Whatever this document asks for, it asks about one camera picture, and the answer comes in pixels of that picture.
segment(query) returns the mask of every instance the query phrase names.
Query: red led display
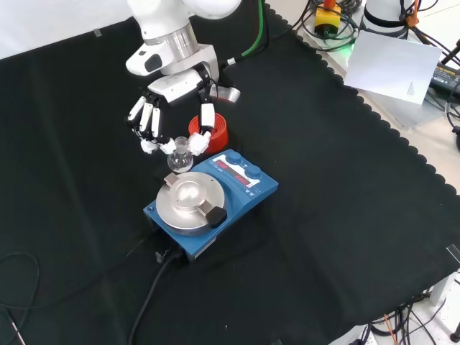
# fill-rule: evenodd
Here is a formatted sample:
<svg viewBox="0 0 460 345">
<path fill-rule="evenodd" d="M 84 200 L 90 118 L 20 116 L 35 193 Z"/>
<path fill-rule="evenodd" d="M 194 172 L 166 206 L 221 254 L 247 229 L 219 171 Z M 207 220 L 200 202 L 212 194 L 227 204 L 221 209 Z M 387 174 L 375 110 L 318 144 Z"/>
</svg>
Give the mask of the red led display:
<svg viewBox="0 0 460 345">
<path fill-rule="evenodd" d="M 222 169 L 225 169 L 225 171 L 227 171 L 228 174 L 232 175 L 234 178 L 238 180 L 238 182 L 242 183 L 243 185 L 251 184 L 246 178 L 241 176 L 239 173 L 237 173 L 235 170 L 233 170 L 231 167 L 229 167 L 227 164 L 225 164 L 221 160 L 217 160 L 216 164 Z"/>
</svg>

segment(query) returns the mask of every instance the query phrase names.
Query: white card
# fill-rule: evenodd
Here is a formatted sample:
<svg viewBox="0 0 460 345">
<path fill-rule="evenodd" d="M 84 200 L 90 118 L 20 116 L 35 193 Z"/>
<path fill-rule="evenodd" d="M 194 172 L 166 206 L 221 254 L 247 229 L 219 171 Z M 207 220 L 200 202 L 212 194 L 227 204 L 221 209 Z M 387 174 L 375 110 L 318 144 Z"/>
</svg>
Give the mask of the white card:
<svg viewBox="0 0 460 345">
<path fill-rule="evenodd" d="M 422 104 L 441 48 L 361 31 L 345 85 Z"/>
</svg>

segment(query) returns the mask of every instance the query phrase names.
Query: black electronic device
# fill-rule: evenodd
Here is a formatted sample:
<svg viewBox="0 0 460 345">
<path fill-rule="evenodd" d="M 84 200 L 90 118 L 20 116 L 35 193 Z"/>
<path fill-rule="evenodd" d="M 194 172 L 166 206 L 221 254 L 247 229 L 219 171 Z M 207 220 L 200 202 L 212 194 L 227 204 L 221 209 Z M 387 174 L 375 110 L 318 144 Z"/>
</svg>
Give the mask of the black electronic device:
<svg viewBox="0 0 460 345">
<path fill-rule="evenodd" d="M 430 87 L 443 93 L 450 93 L 459 81 L 460 71 L 438 63 L 431 78 Z M 453 96 L 460 98 L 460 90 L 458 88 L 455 90 Z"/>
</svg>

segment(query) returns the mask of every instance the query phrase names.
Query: small glass vial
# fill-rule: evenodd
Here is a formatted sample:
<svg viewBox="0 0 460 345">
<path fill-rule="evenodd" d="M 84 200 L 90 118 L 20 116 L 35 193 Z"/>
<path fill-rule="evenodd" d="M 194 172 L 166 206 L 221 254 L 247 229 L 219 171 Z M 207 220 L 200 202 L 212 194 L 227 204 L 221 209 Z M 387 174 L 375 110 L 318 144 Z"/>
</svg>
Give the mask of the small glass vial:
<svg viewBox="0 0 460 345">
<path fill-rule="evenodd" d="M 193 156 L 188 146 L 188 139 L 185 137 L 178 137 L 174 143 L 175 151 L 167 156 L 167 164 L 175 173 L 186 173 L 193 165 Z"/>
</svg>

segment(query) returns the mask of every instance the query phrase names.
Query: table surface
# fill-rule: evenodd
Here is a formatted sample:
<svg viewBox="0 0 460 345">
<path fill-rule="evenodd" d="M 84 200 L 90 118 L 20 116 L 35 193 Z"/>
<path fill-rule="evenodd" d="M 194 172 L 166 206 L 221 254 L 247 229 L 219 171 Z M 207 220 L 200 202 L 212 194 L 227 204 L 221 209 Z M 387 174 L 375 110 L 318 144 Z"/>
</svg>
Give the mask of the table surface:
<svg viewBox="0 0 460 345">
<path fill-rule="evenodd" d="M 274 33 L 285 29 L 270 17 Z M 219 22 L 193 19 L 225 57 L 251 44 L 250 23 L 245 6 Z M 149 83 L 123 68 L 139 44 L 131 19 L 0 63 L 0 252 L 39 257 L 39 304 L 150 232 L 142 209 L 166 162 L 144 155 L 122 121 Z M 241 98 L 217 111 L 280 187 L 200 260 L 164 276 L 138 344 L 328 344 L 457 268 L 445 248 L 460 242 L 460 200 L 319 56 L 287 36 L 229 75 Z M 165 125 L 184 134 L 198 109 L 185 101 Z M 164 240 L 155 234 L 97 285 L 34 310 L 25 341 L 125 344 Z M 0 270 L 1 299 L 24 303 L 33 267 Z"/>
</svg>

